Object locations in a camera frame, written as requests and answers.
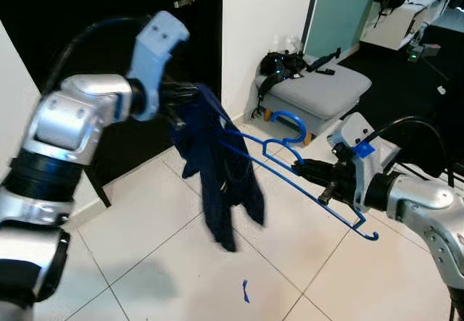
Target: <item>white tile floor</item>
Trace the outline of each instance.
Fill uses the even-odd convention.
[[[295,136],[281,123],[241,129],[263,139]],[[250,154],[259,156],[253,145]],[[325,136],[298,149],[332,159]],[[277,146],[270,152],[293,161]],[[447,290],[407,228],[372,213],[366,230],[381,238],[367,241],[257,167],[267,225],[234,208],[240,252],[231,254],[212,242],[199,178],[182,180],[183,164],[171,149],[106,187],[113,206],[72,233],[62,283],[36,305],[35,320],[447,320]],[[333,208],[351,215],[343,204]]]

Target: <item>wooden stool leg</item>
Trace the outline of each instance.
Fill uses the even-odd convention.
[[[270,109],[266,109],[264,112],[264,121],[269,122],[270,121],[270,116],[273,115],[273,112]]]
[[[305,146],[309,145],[311,142],[312,135],[309,131],[306,132],[306,137],[303,140]]]

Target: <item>small blue scrap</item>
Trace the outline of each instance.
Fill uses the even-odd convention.
[[[375,149],[366,141],[361,141],[358,145],[353,147],[353,152],[360,158],[365,158],[374,151]]]
[[[244,287],[244,300],[246,303],[249,303],[249,299],[248,299],[248,296],[247,296],[247,291],[245,290],[245,288],[247,288],[247,284],[248,284],[248,280],[244,280],[244,283],[243,283],[243,287]]]

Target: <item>dark blue garment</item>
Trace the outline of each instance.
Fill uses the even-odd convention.
[[[182,177],[200,172],[208,228],[226,250],[235,251],[231,206],[243,204],[248,215],[263,225],[264,199],[251,160],[219,142],[225,141],[248,154],[244,139],[225,133],[223,125],[226,129],[237,128],[211,90],[203,84],[195,86],[201,95],[176,110],[186,126],[181,130],[171,128],[170,134],[175,147],[187,161]]]

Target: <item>white wall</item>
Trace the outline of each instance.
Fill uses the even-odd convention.
[[[223,0],[222,104],[232,119],[251,111],[256,66],[276,37],[301,38],[310,0]]]
[[[0,178],[8,173],[22,135],[40,95],[0,22]],[[82,175],[75,193],[74,213],[99,202],[90,181]]]

